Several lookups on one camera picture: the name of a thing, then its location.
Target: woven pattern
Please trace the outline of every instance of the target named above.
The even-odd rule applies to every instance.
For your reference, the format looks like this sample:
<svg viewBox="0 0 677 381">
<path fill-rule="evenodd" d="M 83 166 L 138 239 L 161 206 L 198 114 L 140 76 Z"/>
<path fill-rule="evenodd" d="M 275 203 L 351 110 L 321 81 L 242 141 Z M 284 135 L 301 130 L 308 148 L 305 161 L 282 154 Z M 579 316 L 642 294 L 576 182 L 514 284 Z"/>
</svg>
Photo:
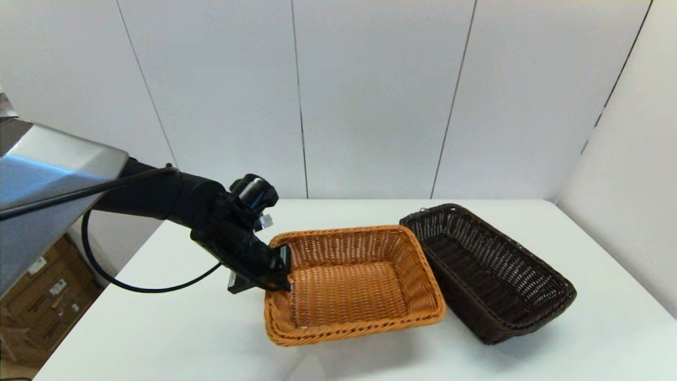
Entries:
<svg viewBox="0 0 677 381">
<path fill-rule="evenodd" d="M 444 298 L 486 344 L 534 332 L 576 297 L 572 284 L 519 243 L 459 205 L 411 214 Z"/>
<path fill-rule="evenodd" d="M 402 226 L 278 235 L 289 245 L 291 292 L 266 292 L 265 325 L 278 345 L 295 346 L 418 327 L 446 311 L 413 233 Z"/>
</svg>

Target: white wall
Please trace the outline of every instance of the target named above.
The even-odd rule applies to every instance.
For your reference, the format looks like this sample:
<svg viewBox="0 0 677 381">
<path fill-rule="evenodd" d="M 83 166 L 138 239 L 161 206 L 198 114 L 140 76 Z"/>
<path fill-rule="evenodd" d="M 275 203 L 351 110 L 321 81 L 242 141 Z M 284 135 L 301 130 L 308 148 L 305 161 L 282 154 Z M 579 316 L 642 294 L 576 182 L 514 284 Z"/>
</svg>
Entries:
<svg viewBox="0 0 677 381">
<path fill-rule="evenodd" d="M 24 119 L 173 162 L 115 0 L 0 2 L 0 82 Z M 120 269 L 158 225 L 98 212 L 91 233 Z"/>
<path fill-rule="evenodd" d="M 554 200 L 649 0 L 478 0 L 434 198 Z"/>
<path fill-rule="evenodd" d="M 305 198 L 291 2 L 119 4 L 181 170 Z"/>
<path fill-rule="evenodd" d="M 675 317 L 676 20 L 677 1 L 654 0 L 609 104 L 557 203 Z"/>
<path fill-rule="evenodd" d="M 428 198 L 474 0 L 294 0 L 311 198 Z"/>
</svg>

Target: basket rim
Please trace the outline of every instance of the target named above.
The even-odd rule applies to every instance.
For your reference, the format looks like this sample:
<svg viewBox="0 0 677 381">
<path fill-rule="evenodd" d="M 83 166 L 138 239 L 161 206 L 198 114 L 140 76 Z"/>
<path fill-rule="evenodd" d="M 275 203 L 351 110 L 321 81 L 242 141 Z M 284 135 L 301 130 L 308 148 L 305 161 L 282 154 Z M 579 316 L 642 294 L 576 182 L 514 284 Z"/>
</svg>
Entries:
<svg viewBox="0 0 677 381">
<path fill-rule="evenodd" d="M 278 325 L 278 320 L 274 319 L 272 312 L 275 309 L 273 304 L 273 293 L 266 291 L 265 293 L 265 326 L 268 333 L 268 336 L 275 343 L 280 344 L 280 341 L 306 341 L 306 344 L 312 344 L 315 342 L 331 340 L 332 336 L 349 334 L 351 332 L 366 332 L 376 331 L 382 332 L 382 328 L 388 327 L 390 325 L 398 325 L 399 328 L 407 327 L 417 327 L 421 325 L 428 325 L 436 323 L 442 320 L 447 311 L 447 305 L 444 302 L 444 297 L 442 296 L 439 285 L 435 280 L 433 271 L 426 259 L 425 254 L 423 253 L 423 248 L 414 235 L 414 233 L 406 226 L 402 225 L 377 225 L 377 226 L 358 226 L 352 228 L 331 228 L 331 229 L 320 229 L 320 230 L 297 230 L 287 233 L 282 233 L 276 235 L 271 241 L 271 247 L 276 245 L 281 245 L 285 243 L 286 240 L 296 237 L 313 237 L 321 235 L 334 235 L 334 234 L 351 234 L 351 233 L 362 233 L 365 231 L 384 231 L 384 230 L 395 230 L 402 232 L 409 244 L 414 246 L 416 251 L 416 260 L 419 262 L 421 270 L 425 274 L 426 278 L 429 280 L 431 286 L 430 298 L 435 304 L 435 310 L 416 312 L 416 313 L 407 313 L 402 317 L 392 317 L 386 319 L 378 319 L 371 321 L 349 321 L 342 323 L 326 324 L 308 327 L 307 329 L 296 328 L 292 331 L 286 331 L 280 329 Z"/>
<path fill-rule="evenodd" d="M 410 227 L 410 224 L 415 223 L 416 219 L 419 219 L 423 216 L 426 216 L 428 214 L 433 214 L 437 213 L 439 211 L 445 211 L 445 212 L 460 212 L 464 217 L 470 218 L 473 220 L 473 222 L 477 222 L 479 224 L 484 225 L 485 228 L 490 230 L 493 234 L 496 234 L 499 238 L 505 240 L 509 245 L 513 246 L 520 254 L 523 254 L 523 258 L 528 261 L 529 264 L 538 267 L 539 269 L 543 270 L 546 273 L 549 273 L 552 275 L 551 281 L 553 283 L 557 283 L 558 287 L 561 289 L 566 289 L 566 294 L 561 298 L 558 304 L 555 304 L 548 313 L 545 315 L 542 315 L 539 319 L 536 319 L 535 321 L 526 323 L 526 324 L 519 324 L 519 323 L 511 323 L 509 321 L 506 321 L 505 319 L 501 318 L 496 314 L 496 312 L 490 308 L 489 306 L 486 305 L 484 300 L 480 298 L 477 293 L 475 293 L 469 286 L 468 284 L 463 281 L 461 278 L 459 278 L 456 273 L 442 260 L 439 259 L 439 256 L 431 249 L 427 247 L 423 242 L 420 242 L 421 246 L 423 247 L 423 250 L 427 254 L 427 257 L 429 259 L 429 262 L 434 262 L 435 266 L 442 266 L 444 269 L 444 272 L 446 275 L 449 275 L 454 283 L 458 284 L 460 287 L 463 287 L 464 291 L 466 291 L 468 294 L 470 294 L 473 297 L 473 301 L 478 304 L 486 313 L 487 317 L 489 317 L 494 323 L 497 325 L 501 325 L 502 327 L 516 331 L 516 332 L 521 332 L 521 331 L 528 331 L 529 329 L 533 327 L 537 327 L 539 325 L 543 325 L 547 323 L 551 317 L 557 316 L 563 309 L 566 309 L 575 297 L 577 296 L 577 292 L 573 286 L 573 284 L 562 274 L 560 274 L 557 270 L 555 270 L 553 267 L 551 267 L 549 264 L 545 263 L 541 258 L 537 257 L 534 253 L 529 251 L 526 247 L 522 246 L 520 243 L 515 241 L 514 239 L 510 238 L 508 235 L 503 233 L 502 231 L 498 230 L 495 228 L 493 225 L 491 225 L 489 222 L 486 222 L 482 218 L 478 217 L 476 214 L 472 213 L 470 210 L 466 209 L 465 207 L 462 207 L 461 205 L 455 204 L 455 203 L 446 203 L 442 205 L 438 205 L 435 207 L 431 208 L 424 208 L 421 209 L 419 212 L 412 213 L 404 218 L 402 218 L 399 223 L 406 226 Z"/>
</svg>

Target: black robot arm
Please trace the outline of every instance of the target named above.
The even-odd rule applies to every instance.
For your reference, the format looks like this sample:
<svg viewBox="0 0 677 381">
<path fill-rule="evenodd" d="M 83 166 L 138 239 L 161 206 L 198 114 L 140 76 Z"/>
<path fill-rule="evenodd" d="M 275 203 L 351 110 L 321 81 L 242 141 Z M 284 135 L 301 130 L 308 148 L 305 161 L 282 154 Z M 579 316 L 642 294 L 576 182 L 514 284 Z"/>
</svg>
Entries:
<svg viewBox="0 0 677 381">
<path fill-rule="evenodd" d="M 130 159 L 120 177 L 153 169 Z M 277 201 L 275 188 L 253 174 L 235 181 L 228 192 L 214 180 L 175 171 L 110 190 L 93 208 L 191 228 L 191 239 L 233 270 L 228 290 L 237 294 L 252 287 L 290 290 L 288 248 L 272 249 L 254 234 L 264 227 L 263 210 Z"/>
</svg>

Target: white table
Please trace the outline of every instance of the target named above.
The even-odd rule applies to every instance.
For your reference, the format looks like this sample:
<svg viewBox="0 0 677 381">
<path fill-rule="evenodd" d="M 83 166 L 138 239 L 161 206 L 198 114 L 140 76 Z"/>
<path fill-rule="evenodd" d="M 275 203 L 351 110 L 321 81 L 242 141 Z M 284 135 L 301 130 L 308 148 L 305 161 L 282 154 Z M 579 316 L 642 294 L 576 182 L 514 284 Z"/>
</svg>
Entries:
<svg viewBox="0 0 677 381">
<path fill-rule="evenodd" d="M 268 242 L 290 230 L 397 224 L 440 200 L 283 200 Z M 677 380 L 677 321 L 574 222 L 545 201 L 459 201 L 559 270 L 578 298 L 540 331 L 485 346 L 449 312 L 435 325 L 282 348 L 263 325 L 263 292 L 233 296 L 229 271 L 171 294 L 110 286 L 35 381 Z M 214 258 L 165 222 L 122 270 L 163 287 Z"/>
</svg>

